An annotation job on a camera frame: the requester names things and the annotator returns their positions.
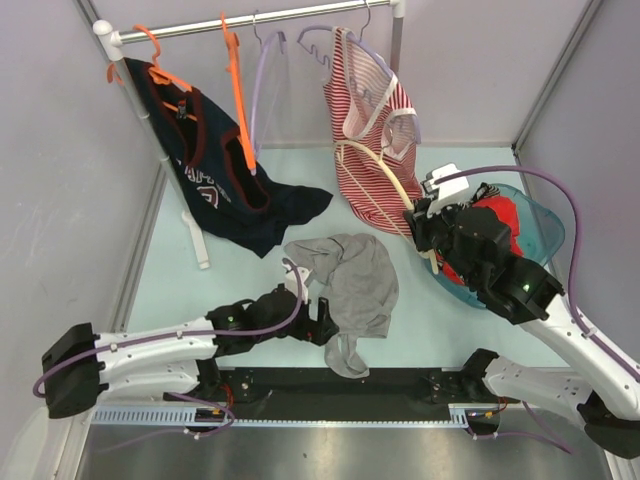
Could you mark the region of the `cream plastic hanger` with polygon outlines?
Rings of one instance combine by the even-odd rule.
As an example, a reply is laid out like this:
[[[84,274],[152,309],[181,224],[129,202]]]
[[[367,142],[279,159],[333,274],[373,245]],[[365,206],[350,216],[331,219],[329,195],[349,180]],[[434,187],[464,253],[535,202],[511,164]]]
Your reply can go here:
[[[415,246],[413,240],[410,240],[407,235],[403,233],[398,224],[387,214],[387,212],[376,202],[376,200],[370,195],[368,190],[359,182],[359,180],[351,173],[351,171],[344,164],[344,149],[346,146],[351,146],[352,148],[365,153],[369,156],[379,167],[379,169],[385,174],[388,181],[394,187],[395,191],[399,195],[404,207],[409,212],[414,211],[414,204],[411,201],[410,197],[407,195],[404,187],[401,182],[398,180],[393,171],[387,166],[384,162],[384,152],[381,152],[379,155],[376,155],[371,149],[366,147],[363,144],[354,142],[352,140],[341,140],[335,142],[333,145],[333,152],[335,158],[338,160],[338,163],[343,166],[344,170],[347,172],[352,181],[358,186],[358,188],[367,196],[370,202],[378,209],[379,213],[384,216],[387,222],[395,229],[396,233],[399,234],[409,245],[414,247],[416,253],[423,259],[429,262],[432,273],[437,275],[439,273],[439,265],[437,261],[436,254],[433,250],[429,251],[419,251]]]

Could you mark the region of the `grey tank top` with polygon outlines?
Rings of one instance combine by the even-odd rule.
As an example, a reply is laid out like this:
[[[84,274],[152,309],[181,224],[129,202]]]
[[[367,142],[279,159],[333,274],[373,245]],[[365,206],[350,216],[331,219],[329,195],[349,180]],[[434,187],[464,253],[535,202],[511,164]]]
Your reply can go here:
[[[325,345],[326,365],[337,375],[360,379],[369,366],[358,341],[384,339],[399,298],[399,281],[384,244],[370,234],[336,234],[298,240],[284,247],[293,262],[322,285],[329,313],[338,327]]]

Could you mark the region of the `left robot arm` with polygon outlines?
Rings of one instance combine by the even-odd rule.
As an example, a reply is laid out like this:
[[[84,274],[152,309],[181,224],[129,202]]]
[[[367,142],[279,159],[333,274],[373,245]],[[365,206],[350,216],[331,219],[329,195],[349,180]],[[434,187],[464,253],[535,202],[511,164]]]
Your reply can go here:
[[[230,403],[233,393],[218,359],[286,337],[323,346],[337,332],[327,299],[320,299],[316,316],[310,316],[307,298],[284,285],[256,300],[149,332],[98,334],[82,323],[43,354],[33,393],[45,401],[52,419],[83,413],[104,399]]]

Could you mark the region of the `navy blue tank top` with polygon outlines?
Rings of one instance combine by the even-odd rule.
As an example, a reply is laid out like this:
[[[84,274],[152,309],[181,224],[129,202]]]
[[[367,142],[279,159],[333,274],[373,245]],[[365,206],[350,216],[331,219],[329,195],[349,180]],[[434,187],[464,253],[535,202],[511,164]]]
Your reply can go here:
[[[288,227],[305,225],[328,208],[333,195],[323,189],[275,182],[261,166],[251,174],[239,126],[200,90],[159,85],[149,62],[125,62],[202,230],[263,258]]]

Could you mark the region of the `red white striped tank top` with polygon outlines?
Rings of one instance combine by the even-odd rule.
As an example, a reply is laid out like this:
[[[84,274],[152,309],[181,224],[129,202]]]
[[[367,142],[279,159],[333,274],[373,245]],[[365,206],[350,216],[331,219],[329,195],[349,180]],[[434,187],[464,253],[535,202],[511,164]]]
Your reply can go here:
[[[417,113],[398,78],[389,78],[358,45],[348,39],[351,30],[332,29],[332,61],[329,79],[323,85],[333,142],[352,140],[384,152],[384,162],[393,171],[411,201],[422,197],[415,174],[417,143],[413,120]],[[344,164],[376,202],[411,235],[399,195],[376,163],[351,146],[344,149]],[[367,196],[352,181],[334,156],[339,190],[362,222],[399,235]]]

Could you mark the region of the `orange hanger with navy top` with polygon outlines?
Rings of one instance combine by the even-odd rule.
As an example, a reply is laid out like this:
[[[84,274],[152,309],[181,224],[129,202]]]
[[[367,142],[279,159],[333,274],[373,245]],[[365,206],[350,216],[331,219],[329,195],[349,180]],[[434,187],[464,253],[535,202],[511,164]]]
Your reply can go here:
[[[154,83],[157,85],[163,85],[163,86],[173,85],[173,86],[179,87],[181,90],[183,90],[186,93],[191,93],[193,90],[193,87],[190,84],[180,79],[179,77],[167,72],[166,70],[163,70],[160,67],[158,58],[162,53],[162,49],[156,36],[147,27],[140,24],[134,25],[133,29],[143,32],[154,45],[155,52],[151,57],[152,66],[148,69],[148,74],[151,77],[151,79],[154,81]],[[197,121],[197,117],[194,114],[190,114],[188,112],[186,98],[180,99],[176,105],[173,105],[166,101],[163,102],[163,105],[165,106],[166,109],[174,111],[176,113],[176,118],[179,120],[189,119],[194,122]]]

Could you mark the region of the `lilac hanger with striped top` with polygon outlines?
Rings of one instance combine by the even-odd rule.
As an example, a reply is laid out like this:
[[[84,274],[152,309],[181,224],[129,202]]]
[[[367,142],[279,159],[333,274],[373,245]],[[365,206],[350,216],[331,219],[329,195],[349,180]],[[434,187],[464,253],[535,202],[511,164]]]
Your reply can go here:
[[[389,6],[392,10],[392,36],[391,36],[391,56],[390,56],[390,65],[386,63],[382,56],[380,56],[377,52],[371,49],[363,40],[362,36],[364,34],[365,29],[370,24],[371,21],[371,9],[372,7],[377,6]],[[391,0],[391,1],[340,1],[337,3],[324,4],[320,6],[309,7],[310,10],[307,11],[303,15],[304,16],[319,16],[331,13],[339,13],[346,12],[358,9],[366,9],[368,19],[365,25],[361,28],[359,36],[356,38],[355,34],[350,33],[348,35],[348,39],[358,45],[366,54],[375,61],[376,64],[385,72],[385,75],[390,79],[396,78],[400,65],[400,55],[401,55],[401,45],[402,45],[402,34],[403,34],[403,21],[404,15],[406,13],[406,1],[401,0]],[[327,67],[331,66],[331,59],[327,55],[321,56],[319,50],[315,44],[310,44],[308,47],[303,44],[303,38],[306,33],[311,31],[331,31],[333,27],[327,25],[311,25],[302,29],[298,35],[296,42],[305,50],[307,53],[312,55],[315,60]],[[415,142],[417,144],[421,144],[421,132],[419,120],[413,120],[414,125],[414,133],[415,133]]]

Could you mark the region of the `empty lilac plastic hanger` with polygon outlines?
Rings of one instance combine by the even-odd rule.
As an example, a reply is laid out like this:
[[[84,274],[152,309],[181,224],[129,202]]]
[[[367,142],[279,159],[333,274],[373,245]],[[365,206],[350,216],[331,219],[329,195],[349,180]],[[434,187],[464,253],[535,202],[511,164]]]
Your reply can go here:
[[[258,11],[255,11],[252,17],[252,28],[260,46],[260,54],[255,71],[249,122],[256,162],[259,161],[282,90],[284,76],[281,69],[288,60],[286,34],[282,30],[273,30],[266,37],[262,37],[257,28],[257,14]]]

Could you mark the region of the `empty orange plastic hanger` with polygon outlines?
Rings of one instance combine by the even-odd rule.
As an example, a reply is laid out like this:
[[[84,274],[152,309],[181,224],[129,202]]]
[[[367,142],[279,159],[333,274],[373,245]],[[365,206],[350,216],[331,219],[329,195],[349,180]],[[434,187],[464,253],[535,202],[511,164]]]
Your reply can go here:
[[[226,17],[223,13],[220,14],[220,21],[225,45],[229,56],[229,66],[227,67],[227,71],[231,75],[231,83],[238,118],[237,123],[239,126],[239,140],[243,149],[246,167],[249,173],[252,176],[255,176],[257,173],[257,162],[255,159],[255,154],[253,151],[246,119],[243,83],[239,59],[239,39],[237,35],[229,29]]]

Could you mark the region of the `red garment in basket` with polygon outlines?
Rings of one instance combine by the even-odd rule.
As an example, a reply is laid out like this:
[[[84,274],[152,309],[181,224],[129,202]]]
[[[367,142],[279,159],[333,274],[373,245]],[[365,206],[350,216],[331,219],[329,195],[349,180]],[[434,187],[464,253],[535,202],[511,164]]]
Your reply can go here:
[[[520,223],[517,213],[517,207],[515,203],[507,197],[497,195],[492,197],[483,198],[481,200],[475,201],[472,204],[473,207],[478,208],[489,208],[493,210],[498,220],[502,223],[505,223],[511,229],[511,238],[510,238],[510,247],[511,252],[522,256],[523,251],[519,247],[517,243],[518,236],[520,235]],[[437,257],[439,261],[439,265],[441,267],[441,273],[448,278],[451,282],[456,285],[463,285],[464,282],[461,278],[454,272],[454,270],[447,264],[442,261],[440,256]]]

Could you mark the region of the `black white striped garment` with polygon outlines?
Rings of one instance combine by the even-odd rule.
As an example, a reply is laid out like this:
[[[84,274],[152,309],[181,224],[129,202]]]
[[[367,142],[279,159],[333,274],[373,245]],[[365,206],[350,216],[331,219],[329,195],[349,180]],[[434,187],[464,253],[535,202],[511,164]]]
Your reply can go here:
[[[481,200],[492,198],[500,195],[500,189],[493,184],[482,182],[475,193],[466,202],[467,206],[472,206]]]

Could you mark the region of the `teal translucent plastic basket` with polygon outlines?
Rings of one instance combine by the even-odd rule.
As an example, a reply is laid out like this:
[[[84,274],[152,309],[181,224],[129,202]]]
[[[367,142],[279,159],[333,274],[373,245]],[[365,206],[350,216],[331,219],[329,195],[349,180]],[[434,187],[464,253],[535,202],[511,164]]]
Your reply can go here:
[[[521,190],[503,183],[493,183],[500,195],[512,200],[520,223],[517,243],[526,257],[545,267],[565,241],[565,227],[551,210],[534,201]]]

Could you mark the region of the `white rack foot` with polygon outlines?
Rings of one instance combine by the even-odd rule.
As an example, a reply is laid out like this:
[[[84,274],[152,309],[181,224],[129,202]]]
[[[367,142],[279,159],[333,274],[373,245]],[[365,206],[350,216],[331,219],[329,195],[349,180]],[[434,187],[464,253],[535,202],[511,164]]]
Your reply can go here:
[[[183,211],[181,218],[189,229],[199,268],[201,270],[208,269],[210,267],[210,260],[201,228],[188,211]]]

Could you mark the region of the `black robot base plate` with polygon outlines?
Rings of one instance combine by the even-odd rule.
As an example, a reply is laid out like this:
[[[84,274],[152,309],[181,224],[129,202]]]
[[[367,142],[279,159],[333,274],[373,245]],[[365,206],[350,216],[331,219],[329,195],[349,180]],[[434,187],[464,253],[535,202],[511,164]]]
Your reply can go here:
[[[240,408],[333,420],[433,418],[453,404],[497,414],[508,404],[471,376],[440,368],[374,368],[363,379],[343,378],[327,368],[213,370],[187,395],[226,402],[233,413]]]

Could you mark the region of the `metal clothes rail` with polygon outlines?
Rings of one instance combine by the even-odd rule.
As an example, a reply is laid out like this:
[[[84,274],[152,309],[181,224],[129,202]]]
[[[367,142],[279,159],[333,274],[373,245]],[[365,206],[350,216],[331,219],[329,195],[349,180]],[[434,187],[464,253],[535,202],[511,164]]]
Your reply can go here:
[[[141,31],[131,30],[120,32],[114,29],[111,23],[99,17],[91,1],[80,1],[78,6],[88,17],[89,27],[92,29],[92,33],[95,35],[100,47],[106,55],[107,61],[114,65],[115,72],[120,75],[120,78],[123,81],[122,91],[128,98],[134,114],[140,121],[143,131],[146,133],[152,148],[156,152],[156,156],[163,160],[166,157],[166,154],[153,132],[147,109],[142,104],[142,101],[131,82],[129,72],[124,62],[124,54],[122,52],[122,48],[125,45],[144,42],[147,41],[149,37]],[[403,35],[403,21],[406,12],[406,3],[404,1],[339,1],[279,11],[248,13],[228,18],[225,25],[231,29],[239,29],[242,27],[254,28],[261,24],[320,17],[362,9],[370,11],[378,7],[388,7],[391,9],[392,35],[390,67],[393,71],[398,71]],[[151,30],[151,33],[157,39],[164,39],[218,31],[222,26],[223,24],[219,19],[213,19],[155,27]]]

